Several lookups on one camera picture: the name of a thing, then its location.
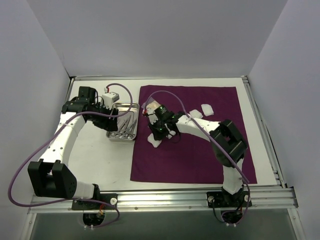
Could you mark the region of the white gauze pad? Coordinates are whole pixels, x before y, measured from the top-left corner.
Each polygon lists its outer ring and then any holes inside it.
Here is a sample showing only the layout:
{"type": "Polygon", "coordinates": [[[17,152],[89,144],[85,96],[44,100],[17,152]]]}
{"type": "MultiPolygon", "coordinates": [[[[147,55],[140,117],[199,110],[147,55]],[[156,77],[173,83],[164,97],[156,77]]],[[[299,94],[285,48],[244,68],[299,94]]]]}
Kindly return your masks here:
{"type": "Polygon", "coordinates": [[[202,119],[203,118],[203,114],[198,111],[197,109],[193,109],[189,112],[189,115],[192,117],[192,118],[198,118],[198,119],[202,119]]]}
{"type": "Polygon", "coordinates": [[[168,134],[167,134],[167,138],[168,138],[168,139],[173,138],[175,135],[176,135],[176,132],[175,132],[175,131],[170,130],[170,129],[168,130],[168,134]]]}
{"type": "Polygon", "coordinates": [[[201,109],[202,109],[202,112],[203,114],[208,117],[208,116],[213,116],[215,113],[214,113],[214,110],[212,108],[212,106],[210,104],[202,104],[201,105],[201,109]]]}
{"type": "Polygon", "coordinates": [[[155,140],[153,134],[150,134],[150,135],[147,137],[147,141],[148,141],[150,144],[152,144],[152,146],[153,146],[154,148],[159,147],[159,145],[162,143],[161,140],[155,140]]]}

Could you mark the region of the steel instrument tray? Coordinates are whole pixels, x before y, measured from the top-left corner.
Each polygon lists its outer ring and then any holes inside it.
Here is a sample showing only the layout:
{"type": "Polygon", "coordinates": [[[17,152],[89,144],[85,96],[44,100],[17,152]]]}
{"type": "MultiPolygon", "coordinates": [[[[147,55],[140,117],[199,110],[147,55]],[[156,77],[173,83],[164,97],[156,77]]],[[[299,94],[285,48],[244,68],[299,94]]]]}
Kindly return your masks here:
{"type": "Polygon", "coordinates": [[[137,102],[132,103],[128,113],[117,118],[117,131],[108,131],[106,137],[113,142],[131,142],[137,136],[140,106],[137,102]]]}

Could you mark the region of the steel forceps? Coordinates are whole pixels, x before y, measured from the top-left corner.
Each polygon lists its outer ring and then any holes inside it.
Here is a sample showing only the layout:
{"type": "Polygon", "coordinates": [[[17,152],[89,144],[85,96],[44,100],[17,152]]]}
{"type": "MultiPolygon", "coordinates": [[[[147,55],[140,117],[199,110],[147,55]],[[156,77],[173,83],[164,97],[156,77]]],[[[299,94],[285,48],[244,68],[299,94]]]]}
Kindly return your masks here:
{"type": "Polygon", "coordinates": [[[124,137],[126,139],[129,139],[133,136],[133,132],[134,132],[134,129],[135,129],[135,126],[136,126],[136,123],[137,123],[137,119],[134,119],[132,121],[132,123],[127,127],[127,129],[125,130],[124,132],[124,137]]]}
{"type": "Polygon", "coordinates": [[[123,132],[124,132],[124,126],[119,126],[117,131],[112,131],[109,134],[109,138],[119,139],[123,135],[123,132]]]}

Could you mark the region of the clear bag of cotton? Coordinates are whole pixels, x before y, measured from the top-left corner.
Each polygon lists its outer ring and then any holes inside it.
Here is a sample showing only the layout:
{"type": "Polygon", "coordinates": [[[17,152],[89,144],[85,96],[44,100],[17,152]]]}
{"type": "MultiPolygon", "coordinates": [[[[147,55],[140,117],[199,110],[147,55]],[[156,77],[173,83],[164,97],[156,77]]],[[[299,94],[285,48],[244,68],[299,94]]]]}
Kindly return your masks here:
{"type": "Polygon", "coordinates": [[[161,105],[154,100],[153,98],[150,98],[148,102],[145,102],[142,104],[142,114],[152,114],[157,108],[159,108],[161,105]]]}

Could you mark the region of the purple surgical cloth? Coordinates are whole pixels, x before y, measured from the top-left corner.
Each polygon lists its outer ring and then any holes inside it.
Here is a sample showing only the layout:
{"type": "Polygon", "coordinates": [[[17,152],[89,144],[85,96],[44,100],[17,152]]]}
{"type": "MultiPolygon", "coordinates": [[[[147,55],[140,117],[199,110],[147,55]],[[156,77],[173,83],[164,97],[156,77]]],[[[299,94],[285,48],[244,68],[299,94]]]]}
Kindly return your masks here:
{"type": "MultiPolygon", "coordinates": [[[[244,138],[247,137],[235,87],[145,85],[139,90],[139,105],[151,96],[169,111],[201,111],[202,104],[212,107],[209,121],[231,120],[244,138]]],[[[202,138],[182,134],[164,139],[155,148],[148,142],[148,120],[141,116],[133,148],[131,181],[175,184],[221,184],[223,166],[216,159],[211,144],[202,138]]]]}

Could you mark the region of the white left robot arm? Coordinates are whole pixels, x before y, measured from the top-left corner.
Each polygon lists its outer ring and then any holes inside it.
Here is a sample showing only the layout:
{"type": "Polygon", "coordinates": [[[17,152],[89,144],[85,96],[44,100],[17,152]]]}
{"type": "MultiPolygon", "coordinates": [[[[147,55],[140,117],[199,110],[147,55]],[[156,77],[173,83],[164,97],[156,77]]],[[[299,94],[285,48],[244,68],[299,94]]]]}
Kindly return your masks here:
{"type": "Polygon", "coordinates": [[[76,139],[87,121],[109,132],[118,129],[115,116],[119,111],[112,106],[119,98],[115,92],[106,91],[98,96],[95,88],[81,86],[78,95],[62,106],[56,129],[58,136],[49,143],[39,160],[31,161],[27,167],[36,196],[83,199],[83,204],[90,210],[100,206],[98,186],[77,180],[68,163],[76,139]]]}

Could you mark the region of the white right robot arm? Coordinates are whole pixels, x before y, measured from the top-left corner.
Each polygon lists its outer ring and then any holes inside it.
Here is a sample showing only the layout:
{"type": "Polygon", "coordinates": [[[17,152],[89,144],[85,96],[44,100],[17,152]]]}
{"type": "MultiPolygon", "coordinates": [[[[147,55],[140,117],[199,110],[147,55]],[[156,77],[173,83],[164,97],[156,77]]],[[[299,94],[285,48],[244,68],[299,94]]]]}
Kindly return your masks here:
{"type": "Polygon", "coordinates": [[[245,182],[242,166],[248,144],[231,120],[209,121],[194,118],[182,111],[174,113],[156,101],[146,106],[143,115],[148,118],[148,127],[151,130],[148,141],[155,148],[163,139],[181,134],[209,141],[214,156],[223,169],[223,203],[232,207],[240,201],[239,192],[245,182]]]}

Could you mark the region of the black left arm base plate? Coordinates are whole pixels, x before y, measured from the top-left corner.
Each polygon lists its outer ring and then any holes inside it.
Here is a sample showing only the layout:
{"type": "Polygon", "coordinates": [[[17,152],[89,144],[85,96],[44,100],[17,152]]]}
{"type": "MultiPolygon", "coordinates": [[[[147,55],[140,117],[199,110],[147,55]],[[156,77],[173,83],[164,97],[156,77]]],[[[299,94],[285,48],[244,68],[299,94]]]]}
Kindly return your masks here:
{"type": "Polygon", "coordinates": [[[73,200],[73,211],[115,210],[118,204],[118,194],[101,193],[97,199],[73,200]]]}

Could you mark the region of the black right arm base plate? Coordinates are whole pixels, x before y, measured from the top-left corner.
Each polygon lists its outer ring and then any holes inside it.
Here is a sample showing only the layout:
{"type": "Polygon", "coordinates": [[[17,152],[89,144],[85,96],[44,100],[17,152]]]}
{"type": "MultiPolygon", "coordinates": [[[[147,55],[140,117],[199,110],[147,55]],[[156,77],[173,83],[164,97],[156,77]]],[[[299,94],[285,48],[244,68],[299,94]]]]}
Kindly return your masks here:
{"type": "Polygon", "coordinates": [[[239,191],[230,194],[226,191],[208,191],[206,193],[209,208],[237,208],[245,207],[248,200],[248,191],[239,191]]]}

